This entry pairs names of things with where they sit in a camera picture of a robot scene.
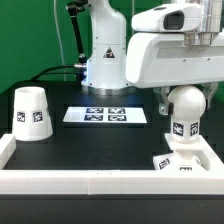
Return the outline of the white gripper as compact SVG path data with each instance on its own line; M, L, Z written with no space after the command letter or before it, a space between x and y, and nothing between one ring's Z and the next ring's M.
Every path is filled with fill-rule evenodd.
M173 113L166 86L204 83L209 110L217 82L224 81L224 32L210 46L186 46L183 34L137 33L128 44L126 78L138 88L156 87L153 92L163 116Z

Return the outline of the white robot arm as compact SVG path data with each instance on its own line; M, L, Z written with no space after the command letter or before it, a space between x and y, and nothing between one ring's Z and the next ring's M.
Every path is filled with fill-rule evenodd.
M85 89L112 95L130 86L152 88L166 115L171 86L201 84L210 101L224 81L223 0L166 0L132 17L130 39L124 16L109 0L89 0L88 7L92 55Z

